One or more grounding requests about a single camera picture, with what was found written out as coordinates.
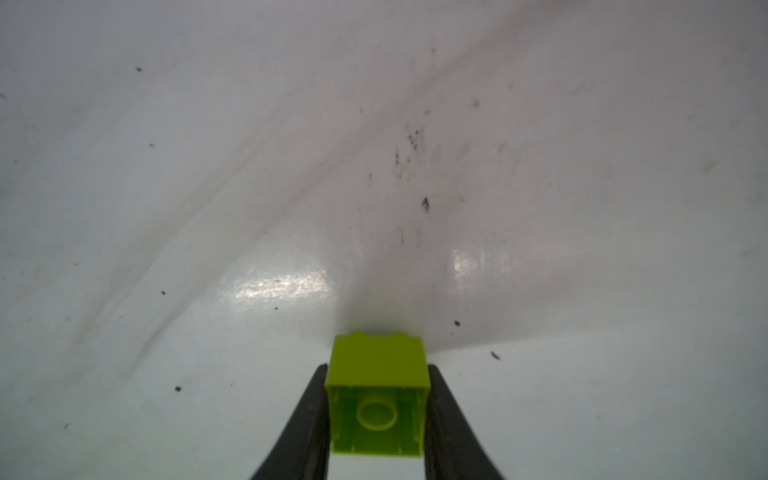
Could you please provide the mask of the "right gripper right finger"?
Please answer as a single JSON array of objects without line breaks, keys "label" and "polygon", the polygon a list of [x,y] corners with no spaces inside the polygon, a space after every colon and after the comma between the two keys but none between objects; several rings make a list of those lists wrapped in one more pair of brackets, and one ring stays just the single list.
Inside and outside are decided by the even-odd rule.
[{"label": "right gripper right finger", "polygon": [[444,377],[429,364],[431,391],[424,437],[425,478],[429,480],[502,480],[475,436]]}]

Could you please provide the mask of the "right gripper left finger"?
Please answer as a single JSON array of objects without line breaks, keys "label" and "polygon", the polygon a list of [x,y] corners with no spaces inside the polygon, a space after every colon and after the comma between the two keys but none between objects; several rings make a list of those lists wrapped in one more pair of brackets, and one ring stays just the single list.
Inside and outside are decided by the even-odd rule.
[{"label": "right gripper left finger", "polygon": [[327,364],[317,367],[281,435],[251,480],[327,478],[330,449],[327,371]]}]

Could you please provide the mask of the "lime green lego cube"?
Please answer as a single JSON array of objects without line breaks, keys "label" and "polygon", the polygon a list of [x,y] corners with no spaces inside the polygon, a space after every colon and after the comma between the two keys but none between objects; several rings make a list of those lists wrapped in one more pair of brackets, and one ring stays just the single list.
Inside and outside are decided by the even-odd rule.
[{"label": "lime green lego cube", "polygon": [[423,455],[431,382],[421,338],[363,332],[336,336],[325,391],[332,452]]}]

